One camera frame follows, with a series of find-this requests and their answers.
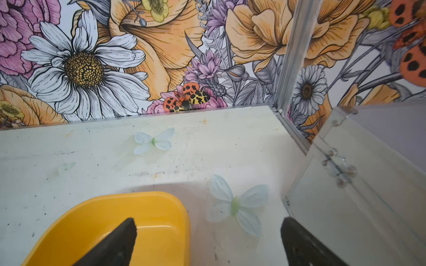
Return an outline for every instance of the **yellow plastic container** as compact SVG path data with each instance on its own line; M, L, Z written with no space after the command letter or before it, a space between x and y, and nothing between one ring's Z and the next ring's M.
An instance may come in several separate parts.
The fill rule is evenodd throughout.
M187 212L164 192L108 195L78 204L47 229L23 265L72 265L128 217L138 230L131 266L189 266Z

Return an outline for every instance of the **floral wallpaper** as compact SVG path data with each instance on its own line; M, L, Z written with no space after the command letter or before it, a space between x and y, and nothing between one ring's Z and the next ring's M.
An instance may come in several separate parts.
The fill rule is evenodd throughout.
M0 129L273 103L293 10L284 0L1 0Z
M333 106L426 99L425 11L424 1L323 1L287 113L303 137L312 142Z

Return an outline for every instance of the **white table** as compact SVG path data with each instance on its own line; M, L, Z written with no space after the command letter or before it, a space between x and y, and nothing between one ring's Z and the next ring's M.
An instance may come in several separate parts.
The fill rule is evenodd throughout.
M172 150L133 155L136 132L174 127ZM177 196L191 221L192 265L286 265L280 200L304 159L267 106L127 117L0 131L0 265L20 265L63 213L93 197L160 190ZM75 162L66 174L58 167ZM262 234L245 234L234 217L205 220L213 174L234 195L269 184L257 211Z

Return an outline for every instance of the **white daisy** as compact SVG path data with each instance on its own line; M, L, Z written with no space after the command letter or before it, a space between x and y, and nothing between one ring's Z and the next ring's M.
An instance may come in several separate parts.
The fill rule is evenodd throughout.
M295 110L304 115L313 115L324 103L327 79L321 66L310 65L300 70L293 92Z
M36 49L21 54L42 65L28 82L37 98L49 103L68 121L136 113L134 99L146 100L150 96L142 83L147 73L132 75L106 67L136 67L145 60L143 51L131 50L136 46L134 35L115 36L96 44L98 25L92 11L82 13L72 40L52 23L40 22L40 28L46 39L31 36Z

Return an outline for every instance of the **black spot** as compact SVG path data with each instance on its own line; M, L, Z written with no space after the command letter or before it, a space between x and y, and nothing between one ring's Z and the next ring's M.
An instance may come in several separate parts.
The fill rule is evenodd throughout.
M421 77L421 78L426 78L426 69L424 69L424 70L420 71L420 73L419 73L419 77Z
M419 49L420 52L422 52L422 54L426 56L426 46L423 46L423 42L419 43Z
M404 18L403 17L398 18L397 21L395 21L395 23L396 24L402 24L402 23L404 23Z
M416 19L416 13L419 11L420 7L422 6L424 0L418 0L414 3L413 9L411 10L411 17L413 19Z
M408 71L416 71L418 68L419 68L419 63L416 61L416 60L414 60L414 61L411 61L409 64L408 64Z
M410 33L409 35L405 36L404 38L402 38L402 41L404 43L409 42L414 36L416 36L417 31Z
M405 10L405 4L401 4L396 10L395 15L400 16L402 13L404 13Z
M406 56L405 56L405 58L404 58L404 62L408 62L408 61L410 61L412 57L413 57L413 54L412 54L412 53L407 53L407 55L406 55Z

